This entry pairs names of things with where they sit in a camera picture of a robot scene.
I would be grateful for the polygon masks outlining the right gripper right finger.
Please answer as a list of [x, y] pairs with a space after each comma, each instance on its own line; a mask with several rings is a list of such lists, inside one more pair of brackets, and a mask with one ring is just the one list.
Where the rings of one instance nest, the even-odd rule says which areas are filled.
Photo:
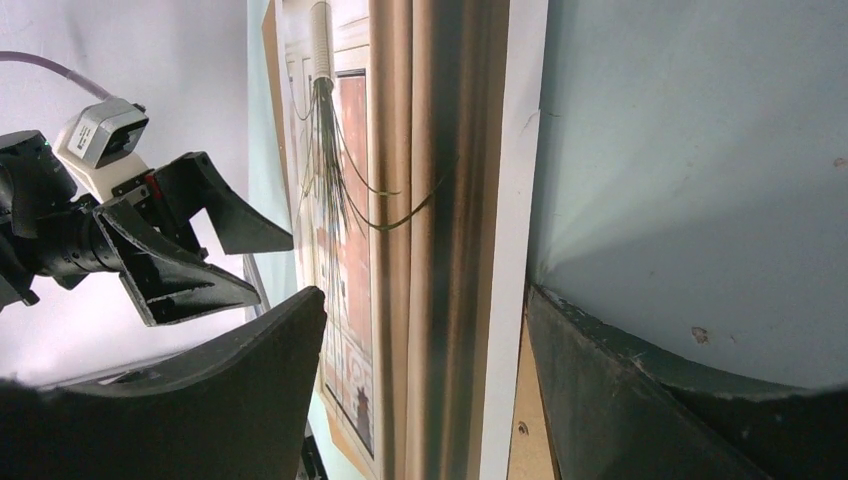
[[526, 321], [565, 479], [843, 479], [847, 389], [708, 367], [538, 285]]

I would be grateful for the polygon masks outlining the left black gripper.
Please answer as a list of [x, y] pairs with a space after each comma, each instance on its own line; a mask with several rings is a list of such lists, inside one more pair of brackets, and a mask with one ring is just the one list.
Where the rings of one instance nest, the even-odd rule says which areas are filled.
[[293, 235], [241, 198], [202, 151], [128, 181], [103, 205], [76, 192], [40, 131], [2, 136], [3, 307], [38, 303], [37, 276], [72, 290], [94, 273], [117, 274], [148, 327], [258, 304], [251, 284], [204, 261], [189, 226], [201, 210], [228, 255], [294, 248]]

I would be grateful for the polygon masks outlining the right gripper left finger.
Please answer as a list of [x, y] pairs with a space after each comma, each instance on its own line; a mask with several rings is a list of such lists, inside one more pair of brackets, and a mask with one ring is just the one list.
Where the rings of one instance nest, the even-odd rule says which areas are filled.
[[5, 479], [292, 479], [326, 324], [302, 289], [109, 383], [1, 385]]

